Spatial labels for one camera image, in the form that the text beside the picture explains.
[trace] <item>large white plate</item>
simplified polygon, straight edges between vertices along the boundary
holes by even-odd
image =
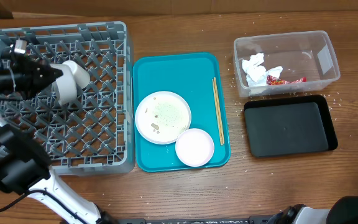
[[[170,144],[190,127],[191,111],[178,94],[158,91],[144,98],[135,112],[140,135],[155,144]]]

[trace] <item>blue tray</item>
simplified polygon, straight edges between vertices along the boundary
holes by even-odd
[[[216,77],[221,105],[225,144],[219,142],[212,79]],[[190,106],[190,128],[200,128],[211,135],[215,152],[202,167],[223,166],[230,158],[226,110],[219,66],[209,53],[146,57],[134,65],[133,76],[135,111],[139,103],[156,91],[171,91],[183,97]],[[144,139],[135,128],[136,161],[147,172],[194,169],[184,165],[176,155],[175,143],[157,145]]]

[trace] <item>wooden table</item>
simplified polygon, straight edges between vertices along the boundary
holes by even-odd
[[[135,167],[122,175],[64,177],[84,198],[117,218],[167,219],[268,215],[297,203],[331,208],[345,195],[358,195],[358,12],[23,19],[0,21],[0,28],[118,20],[128,26],[136,59],[185,52],[217,57],[232,155],[225,166],[215,169],[149,174]],[[313,92],[325,94],[333,107],[339,147],[327,153],[255,159],[249,152],[244,117],[236,113],[249,99],[239,98],[237,89],[229,86],[234,77],[233,42],[238,37],[308,30],[329,34],[339,62],[341,78]],[[0,207],[16,197],[0,192]],[[31,199],[0,213],[0,223],[59,220]]]

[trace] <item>gray plastic crate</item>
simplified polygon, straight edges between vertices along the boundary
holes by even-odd
[[[61,175],[130,172],[135,166],[134,54],[126,25],[0,29],[0,53],[18,38],[28,41],[27,55],[34,60],[74,60],[91,75],[91,83],[85,90],[78,88],[77,100],[65,106],[59,106],[51,87],[31,100],[1,101],[2,117],[38,141]]]

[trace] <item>small white plate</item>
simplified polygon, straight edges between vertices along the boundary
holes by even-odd
[[[182,163],[199,167],[211,160],[214,154],[214,141],[211,136],[197,128],[182,133],[175,144],[175,150]]]
[[[136,109],[140,135],[155,144],[170,144],[190,127],[191,111],[178,94],[158,91],[144,98]]]

